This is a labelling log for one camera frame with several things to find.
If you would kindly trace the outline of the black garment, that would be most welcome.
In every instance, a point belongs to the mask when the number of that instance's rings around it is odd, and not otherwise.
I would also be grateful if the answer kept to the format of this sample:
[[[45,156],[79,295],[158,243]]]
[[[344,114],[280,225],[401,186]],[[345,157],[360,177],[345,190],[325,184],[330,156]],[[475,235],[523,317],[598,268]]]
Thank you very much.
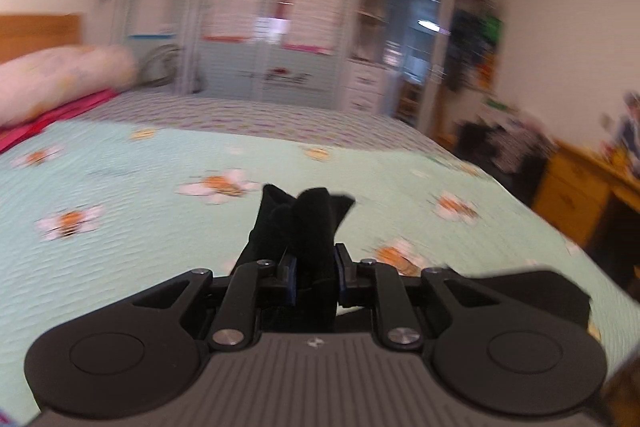
[[[283,303],[260,297],[259,327],[265,332],[361,333],[372,327],[366,310],[336,313],[340,281],[334,236],[355,204],[349,195],[310,188],[294,197],[273,184],[262,188],[262,200],[248,243],[235,265],[284,257],[295,261],[295,284]],[[474,280],[492,291],[548,312],[585,329],[590,297],[562,275],[536,270]]]

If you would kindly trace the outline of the black white patterned clothes pile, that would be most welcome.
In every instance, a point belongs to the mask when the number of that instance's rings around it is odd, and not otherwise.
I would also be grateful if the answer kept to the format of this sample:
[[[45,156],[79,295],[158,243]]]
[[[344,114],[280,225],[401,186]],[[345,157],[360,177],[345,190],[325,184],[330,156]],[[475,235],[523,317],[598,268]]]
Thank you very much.
[[[547,127],[533,117],[511,118],[504,126],[495,124],[487,143],[494,151],[492,163],[506,174],[520,171],[526,158],[547,159],[556,149]]]

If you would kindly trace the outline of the mint bee quilt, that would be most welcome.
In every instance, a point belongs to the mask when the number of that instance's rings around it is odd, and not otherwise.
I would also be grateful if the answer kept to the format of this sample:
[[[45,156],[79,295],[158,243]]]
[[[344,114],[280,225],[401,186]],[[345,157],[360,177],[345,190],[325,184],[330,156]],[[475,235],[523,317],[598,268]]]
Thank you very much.
[[[396,249],[467,277],[558,271],[591,299],[619,369],[639,307],[560,232],[480,170],[438,152],[353,150],[254,136],[69,120],[1,157],[1,407],[37,406],[23,374],[42,333],[193,268],[227,274],[274,184],[345,193],[355,259]]]

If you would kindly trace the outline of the yellow wooden desk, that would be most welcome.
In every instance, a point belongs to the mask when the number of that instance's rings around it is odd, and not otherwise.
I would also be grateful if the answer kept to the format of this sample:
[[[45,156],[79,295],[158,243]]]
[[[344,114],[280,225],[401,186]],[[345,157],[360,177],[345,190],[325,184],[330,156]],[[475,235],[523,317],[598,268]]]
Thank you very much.
[[[560,141],[532,209],[579,247],[587,248],[613,202],[638,211],[639,181],[590,150]]]

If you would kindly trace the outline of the white drawer cabinet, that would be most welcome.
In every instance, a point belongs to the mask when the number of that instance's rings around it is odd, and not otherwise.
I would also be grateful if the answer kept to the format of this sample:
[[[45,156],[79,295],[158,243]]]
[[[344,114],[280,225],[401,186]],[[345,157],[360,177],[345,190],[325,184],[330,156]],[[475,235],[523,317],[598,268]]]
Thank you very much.
[[[348,60],[340,107],[348,113],[383,113],[390,70],[378,63]]]

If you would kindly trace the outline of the sliding door wardrobe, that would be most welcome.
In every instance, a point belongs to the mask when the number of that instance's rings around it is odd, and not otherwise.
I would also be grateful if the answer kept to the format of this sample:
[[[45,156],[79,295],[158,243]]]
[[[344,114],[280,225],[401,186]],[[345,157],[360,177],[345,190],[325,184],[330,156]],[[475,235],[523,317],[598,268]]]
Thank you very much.
[[[341,109],[348,60],[398,76],[431,67],[442,0],[117,0],[114,37],[143,88]]]

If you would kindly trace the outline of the red patterned sheet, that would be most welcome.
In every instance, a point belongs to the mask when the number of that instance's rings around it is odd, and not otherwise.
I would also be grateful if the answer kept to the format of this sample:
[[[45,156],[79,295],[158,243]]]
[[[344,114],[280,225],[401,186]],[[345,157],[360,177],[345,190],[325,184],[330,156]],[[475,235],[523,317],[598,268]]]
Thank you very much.
[[[69,120],[88,113],[89,110],[112,101],[116,96],[119,96],[119,93],[115,90],[103,90],[87,95],[85,98],[78,98],[73,102],[68,102],[57,108],[47,110],[47,112],[43,112],[37,117],[29,119],[24,122],[24,124],[2,128],[0,153],[6,153],[7,150],[11,150],[14,146],[32,139],[34,136],[46,130],[50,124],[54,124],[55,121]]]

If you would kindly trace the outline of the floral rolled duvet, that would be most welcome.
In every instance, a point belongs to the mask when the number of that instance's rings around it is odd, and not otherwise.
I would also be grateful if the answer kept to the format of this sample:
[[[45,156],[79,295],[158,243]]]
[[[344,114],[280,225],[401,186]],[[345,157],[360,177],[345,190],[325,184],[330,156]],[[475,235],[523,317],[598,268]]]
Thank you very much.
[[[103,90],[129,89],[137,61],[126,46],[59,46],[1,65],[1,126],[15,127]]]

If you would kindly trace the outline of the wooden headboard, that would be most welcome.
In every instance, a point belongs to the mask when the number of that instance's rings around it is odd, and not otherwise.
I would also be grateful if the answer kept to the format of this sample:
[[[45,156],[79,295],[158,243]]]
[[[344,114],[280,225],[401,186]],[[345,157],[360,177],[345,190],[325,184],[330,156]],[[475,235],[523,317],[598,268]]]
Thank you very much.
[[[0,63],[57,46],[82,43],[79,14],[2,14],[0,16]]]

